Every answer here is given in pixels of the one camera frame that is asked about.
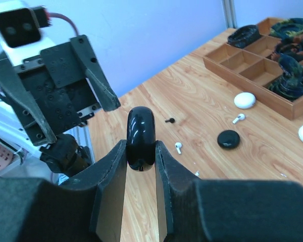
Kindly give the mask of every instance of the black capsule-shaped object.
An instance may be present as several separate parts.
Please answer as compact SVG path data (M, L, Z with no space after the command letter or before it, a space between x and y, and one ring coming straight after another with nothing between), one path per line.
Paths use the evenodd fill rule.
M147 107L130 110L127 123L127 160L130 168L147 171L155 163L156 130L153 112Z

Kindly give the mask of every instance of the coiled strap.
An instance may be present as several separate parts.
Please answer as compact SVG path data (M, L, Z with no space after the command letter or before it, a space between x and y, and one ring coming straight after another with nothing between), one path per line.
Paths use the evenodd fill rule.
M237 29L228 37L228 44L243 49L260 37L257 25L246 25Z
M303 66L285 54L281 54L278 64L284 73L268 89L289 101L295 101L303 96Z
M297 62L303 60L303 37L288 37L282 39L275 47L277 54L293 57Z
M288 19L273 25L270 29L270 36L281 39L301 34L303 34L303 18Z

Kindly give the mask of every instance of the wooden tabletop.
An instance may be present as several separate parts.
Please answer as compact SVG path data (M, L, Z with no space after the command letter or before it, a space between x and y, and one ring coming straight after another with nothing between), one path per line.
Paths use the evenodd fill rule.
M202 56L226 42L228 29L199 49L120 98L122 107L100 111L89 127L96 160L126 139L131 108L147 106L155 115L156 138L191 172L203 179L283 179L303 185L303 143L297 132L303 116L289 121L261 103L240 110L233 103L241 91L208 71ZM234 125L239 113L246 119ZM173 117L174 124L165 123ZM217 136L226 129L241 137L237 149L222 150ZM181 142L182 154L175 149ZM121 242L158 239L155 170L128 167Z

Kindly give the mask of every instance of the white wall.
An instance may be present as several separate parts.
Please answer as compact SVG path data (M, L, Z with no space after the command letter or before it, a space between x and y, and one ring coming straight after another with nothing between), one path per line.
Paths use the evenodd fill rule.
M238 28L267 17L303 18L303 0L234 0L234 7Z
M118 96L226 29L220 0L27 0L71 18L86 34ZM62 20L47 33L74 36Z

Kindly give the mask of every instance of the wooden tray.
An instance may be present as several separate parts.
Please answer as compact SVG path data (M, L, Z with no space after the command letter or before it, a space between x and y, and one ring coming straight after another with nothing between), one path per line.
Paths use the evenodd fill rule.
M291 102L267 89L283 73L278 63L269 59L280 41L269 36L270 27L280 21L282 19L267 18L258 23L262 37L246 48L225 43L205 55L203 60L208 70L242 91L253 93L259 102L293 120L303 114L303 96Z

